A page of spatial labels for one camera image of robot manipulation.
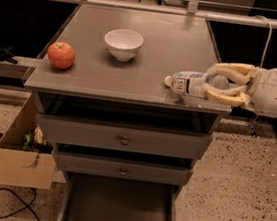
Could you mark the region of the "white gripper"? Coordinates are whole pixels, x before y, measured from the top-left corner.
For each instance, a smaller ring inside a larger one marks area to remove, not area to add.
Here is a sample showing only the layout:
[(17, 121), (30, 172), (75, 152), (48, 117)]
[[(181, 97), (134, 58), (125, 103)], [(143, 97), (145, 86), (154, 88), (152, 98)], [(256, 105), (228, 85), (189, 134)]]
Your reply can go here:
[[(277, 68), (259, 69), (232, 62), (214, 64), (207, 70), (208, 74), (223, 75), (239, 86), (222, 90), (205, 83), (204, 96), (222, 105), (247, 108), (256, 115), (277, 118)], [(250, 80), (246, 92), (245, 85)]]

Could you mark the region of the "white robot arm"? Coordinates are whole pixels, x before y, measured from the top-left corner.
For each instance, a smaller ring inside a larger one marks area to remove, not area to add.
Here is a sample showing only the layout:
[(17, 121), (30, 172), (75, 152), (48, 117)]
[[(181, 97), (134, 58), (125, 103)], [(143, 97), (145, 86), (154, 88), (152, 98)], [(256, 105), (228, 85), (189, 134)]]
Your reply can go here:
[(277, 118), (277, 68), (219, 63), (211, 66), (207, 73), (223, 75), (236, 84), (236, 87), (226, 90), (208, 87), (205, 96), (209, 100), (244, 108), (256, 115)]

